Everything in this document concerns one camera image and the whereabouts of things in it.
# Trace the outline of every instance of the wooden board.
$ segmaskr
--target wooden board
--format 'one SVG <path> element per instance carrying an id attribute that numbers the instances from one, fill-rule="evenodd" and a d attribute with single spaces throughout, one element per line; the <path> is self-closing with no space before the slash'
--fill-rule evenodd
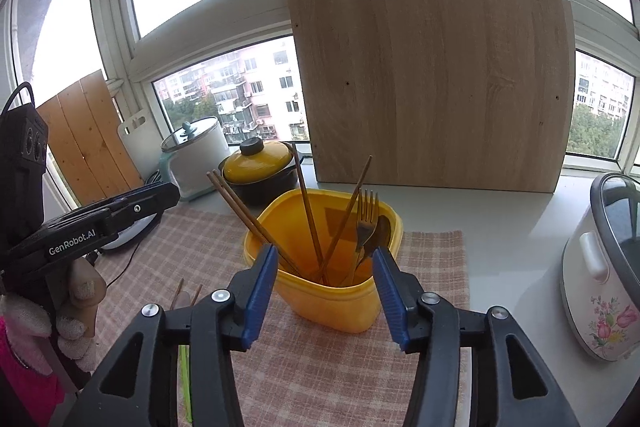
<path id="1" fill-rule="evenodd" d="M 82 78 L 80 86 L 98 130 L 100 130 L 100 135 L 127 185 L 129 185 L 129 188 L 142 186 L 142 178 L 118 136 L 120 118 L 118 118 L 116 108 L 111 100 L 102 71 L 95 71 L 95 73 Z"/>
<path id="2" fill-rule="evenodd" d="M 571 122 L 566 0 L 289 0 L 316 176 L 552 192 Z"/>
<path id="3" fill-rule="evenodd" d="M 38 113 L 49 126 L 49 147 L 69 187 L 81 204 L 94 203 L 105 195 L 78 148 L 66 123 L 58 97 L 38 107 Z"/>
<path id="4" fill-rule="evenodd" d="M 80 83 L 64 89 L 58 94 L 58 99 L 78 148 L 105 195 L 111 197 L 127 192 L 129 185 L 102 139 Z"/>

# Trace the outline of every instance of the tree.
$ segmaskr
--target tree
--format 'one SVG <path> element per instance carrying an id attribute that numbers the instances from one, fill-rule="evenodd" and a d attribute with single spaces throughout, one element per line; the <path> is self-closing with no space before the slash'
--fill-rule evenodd
<path id="1" fill-rule="evenodd" d="M 195 110 L 193 111 L 193 119 L 199 120 L 200 118 L 210 116 L 215 116 L 216 118 L 220 116 L 218 114 L 218 104 L 211 93 L 197 102 Z"/>
<path id="2" fill-rule="evenodd" d="M 162 100 L 162 104 L 174 129 L 180 128 L 182 124 L 187 121 L 192 122 L 200 118 L 207 118 L 208 116 L 219 117 L 218 105 L 211 93 L 198 101 L 184 98 L 178 100 L 178 102 L 174 102 L 171 99 L 167 99 Z"/>
<path id="3" fill-rule="evenodd" d="M 566 150 L 613 158 L 624 123 L 624 118 L 593 114 L 589 106 L 578 104 L 574 107 Z"/>

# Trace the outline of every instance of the pink cloth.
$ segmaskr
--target pink cloth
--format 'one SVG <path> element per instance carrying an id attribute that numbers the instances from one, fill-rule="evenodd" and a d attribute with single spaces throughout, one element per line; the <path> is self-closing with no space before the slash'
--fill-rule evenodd
<path id="1" fill-rule="evenodd" d="M 53 373 L 44 377 L 15 359 L 6 339 L 3 317 L 0 317 L 0 369 L 36 425 L 46 427 L 65 392 Z"/>

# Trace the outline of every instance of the black pot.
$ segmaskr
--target black pot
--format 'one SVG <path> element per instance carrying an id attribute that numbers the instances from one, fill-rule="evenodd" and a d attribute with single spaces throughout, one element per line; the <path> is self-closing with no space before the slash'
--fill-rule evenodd
<path id="1" fill-rule="evenodd" d="M 298 172 L 295 160 L 268 178 L 251 183 L 232 183 L 226 179 L 224 166 L 227 158 L 220 162 L 218 170 L 244 204 L 249 206 L 267 206 L 279 195 L 293 190 L 298 185 Z"/>

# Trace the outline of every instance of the white cutting board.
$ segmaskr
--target white cutting board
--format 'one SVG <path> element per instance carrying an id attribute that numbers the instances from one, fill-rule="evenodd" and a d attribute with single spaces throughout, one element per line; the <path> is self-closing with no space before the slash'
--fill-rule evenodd
<path id="1" fill-rule="evenodd" d="M 148 110 L 138 111 L 122 122 L 118 136 L 143 180 L 158 170 L 162 136 Z"/>

